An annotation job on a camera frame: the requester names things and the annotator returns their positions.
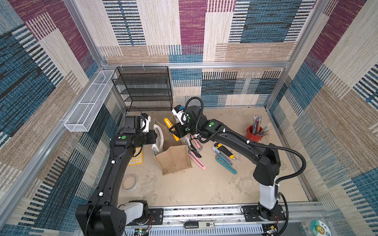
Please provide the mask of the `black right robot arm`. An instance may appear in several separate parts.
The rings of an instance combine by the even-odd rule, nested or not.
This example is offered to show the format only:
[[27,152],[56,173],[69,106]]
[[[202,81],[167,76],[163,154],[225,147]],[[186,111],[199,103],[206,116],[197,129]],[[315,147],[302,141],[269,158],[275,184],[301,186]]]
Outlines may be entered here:
[[[264,220],[274,217],[274,211],[278,205],[279,183],[297,177],[304,172],[306,160],[303,155],[290,148],[254,142],[229,129],[216,119],[207,119],[203,114],[202,107],[178,105],[172,110],[172,113],[178,122],[170,128],[170,132],[178,138],[191,134],[202,144],[209,141],[222,144],[237,151],[256,165],[253,177],[260,187],[259,216]],[[302,162],[301,168],[291,175],[279,177],[281,167],[279,150],[298,156]]]

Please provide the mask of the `green Christmas burlap tote bag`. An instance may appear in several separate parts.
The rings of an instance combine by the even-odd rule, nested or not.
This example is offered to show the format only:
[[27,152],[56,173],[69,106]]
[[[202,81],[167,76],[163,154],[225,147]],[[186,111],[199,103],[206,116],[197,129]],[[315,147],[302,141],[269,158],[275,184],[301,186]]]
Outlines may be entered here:
[[163,176],[192,168],[188,147],[181,141],[176,141],[165,124],[155,119],[153,130],[157,139],[152,144],[152,151]]

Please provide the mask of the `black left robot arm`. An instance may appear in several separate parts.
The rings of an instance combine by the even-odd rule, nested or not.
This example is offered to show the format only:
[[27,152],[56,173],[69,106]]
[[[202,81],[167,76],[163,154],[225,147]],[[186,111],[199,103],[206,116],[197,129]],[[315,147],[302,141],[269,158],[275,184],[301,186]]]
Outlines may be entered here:
[[132,201],[131,209],[124,210],[118,207],[118,196],[125,170],[135,155],[136,148],[155,144],[156,138],[154,130],[116,134],[112,138],[107,165],[94,193],[86,204],[79,205],[76,209],[75,217],[84,235],[121,236],[129,223],[148,222],[146,201]]

